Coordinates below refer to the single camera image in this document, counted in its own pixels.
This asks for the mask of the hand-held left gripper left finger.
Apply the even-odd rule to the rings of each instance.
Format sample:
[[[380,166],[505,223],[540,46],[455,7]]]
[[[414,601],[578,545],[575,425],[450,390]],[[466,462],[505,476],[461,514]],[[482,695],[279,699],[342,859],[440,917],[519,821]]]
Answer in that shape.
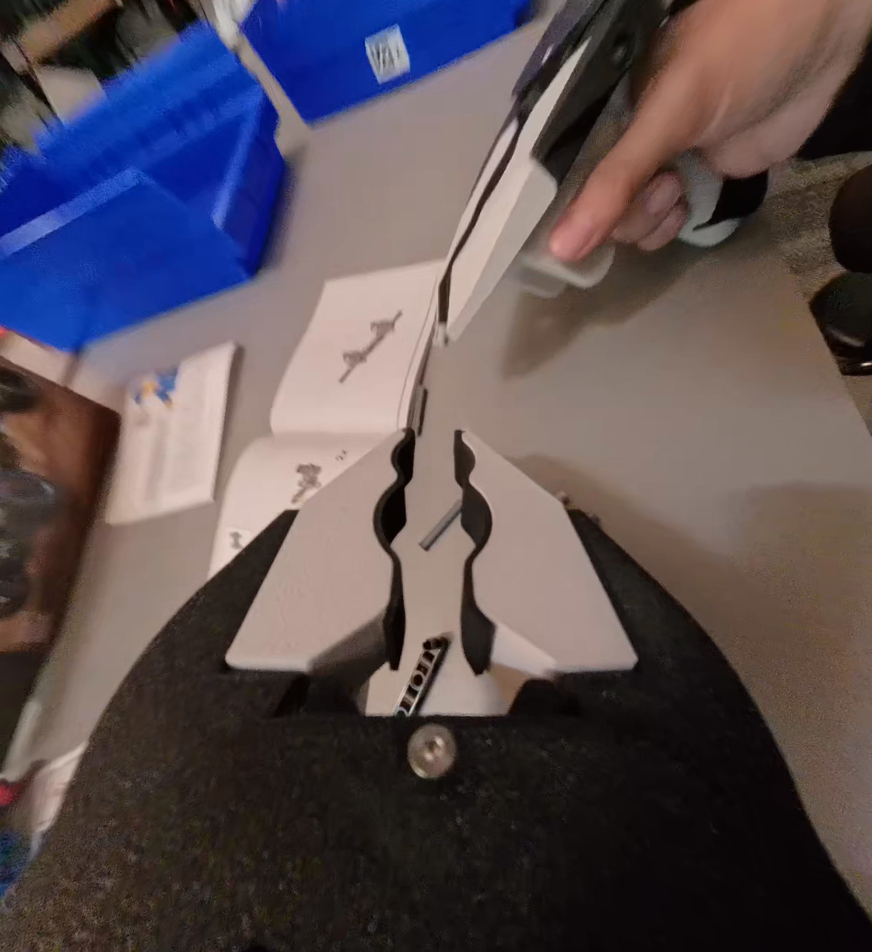
[[[402,566],[416,435],[397,430],[295,513],[226,654],[237,670],[397,670],[406,638]]]

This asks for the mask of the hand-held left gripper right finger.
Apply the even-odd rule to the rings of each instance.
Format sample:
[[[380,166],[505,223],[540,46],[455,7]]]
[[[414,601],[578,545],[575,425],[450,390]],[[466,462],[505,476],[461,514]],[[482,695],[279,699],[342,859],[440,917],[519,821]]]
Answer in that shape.
[[[454,433],[463,567],[460,635],[474,676],[633,669],[637,654],[568,510],[473,433]]]

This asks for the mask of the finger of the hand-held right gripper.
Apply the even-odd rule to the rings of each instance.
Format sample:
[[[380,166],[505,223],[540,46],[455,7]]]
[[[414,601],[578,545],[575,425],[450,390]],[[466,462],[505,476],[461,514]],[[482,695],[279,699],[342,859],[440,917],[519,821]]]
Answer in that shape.
[[[501,179],[511,161],[520,137],[520,120],[508,119],[498,133],[492,149],[484,161],[475,185],[467,199],[463,216],[453,236],[449,253],[446,256],[442,269],[442,276],[437,286],[437,297],[450,296],[452,269],[460,252],[465,247],[468,236],[474,230],[481,215],[482,208],[489,199],[491,192]]]
[[[513,103],[508,119],[520,120],[520,138],[510,163],[482,208],[474,230],[454,263],[450,296],[442,298],[442,341],[458,340],[502,279],[515,269],[525,287],[543,297],[566,288],[590,289],[593,264],[569,267],[557,263],[536,237],[559,197],[560,185],[534,157],[533,149],[561,110],[590,46],[583,41],[526,113]]]

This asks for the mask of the dark grey lego axle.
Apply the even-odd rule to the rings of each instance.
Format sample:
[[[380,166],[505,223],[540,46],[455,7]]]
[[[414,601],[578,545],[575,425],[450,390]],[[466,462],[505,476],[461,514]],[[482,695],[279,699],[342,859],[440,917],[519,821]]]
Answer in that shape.
[[[448,510],[434,523],[419,541],[424,552],[429,552],[442,536],[456,523],[462,512],[462,499],[457,499]]]

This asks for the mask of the black lego beam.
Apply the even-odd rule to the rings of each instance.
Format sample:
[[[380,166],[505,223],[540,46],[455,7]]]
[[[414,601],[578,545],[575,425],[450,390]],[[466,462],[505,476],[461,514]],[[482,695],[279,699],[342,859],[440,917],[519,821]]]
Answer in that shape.
[[[410,718],[421,712],[451,644],[452,637],[448,634],[423,641],[415,666],[395,703],[393,716]]]

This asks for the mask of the open lego instruction booklet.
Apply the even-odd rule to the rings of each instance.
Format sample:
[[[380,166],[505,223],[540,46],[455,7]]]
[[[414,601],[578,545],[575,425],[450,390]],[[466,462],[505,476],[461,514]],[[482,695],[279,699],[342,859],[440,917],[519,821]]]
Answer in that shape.
[[[414,425],[443,261],[332,279],[224,492],[207,577],[395,431]]]

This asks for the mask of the black lego set box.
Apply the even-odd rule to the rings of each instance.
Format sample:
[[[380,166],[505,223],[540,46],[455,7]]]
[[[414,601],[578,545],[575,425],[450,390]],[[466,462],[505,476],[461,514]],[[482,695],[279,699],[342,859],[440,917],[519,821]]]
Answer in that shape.
[[[0,356],[0,771],[58,636],[117,413]]]

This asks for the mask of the person's right hand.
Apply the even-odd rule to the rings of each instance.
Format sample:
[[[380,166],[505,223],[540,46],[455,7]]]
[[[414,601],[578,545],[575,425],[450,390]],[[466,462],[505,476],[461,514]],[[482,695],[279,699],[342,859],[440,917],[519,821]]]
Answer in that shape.
[[[656,250],[689,215],[673,169],[695,151],[749,177],[821,125],[872,37],[872,1],[703,1],[668,22],[633,117],[549,238],[573,263],[609,241]]]

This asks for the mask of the white paper leaflet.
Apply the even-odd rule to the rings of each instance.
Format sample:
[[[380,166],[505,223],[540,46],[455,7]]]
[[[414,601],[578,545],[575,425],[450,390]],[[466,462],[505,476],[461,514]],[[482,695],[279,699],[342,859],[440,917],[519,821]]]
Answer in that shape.
[[[137,378],[126,390],[105,522],[122,527],[210,504],[234,342]]]

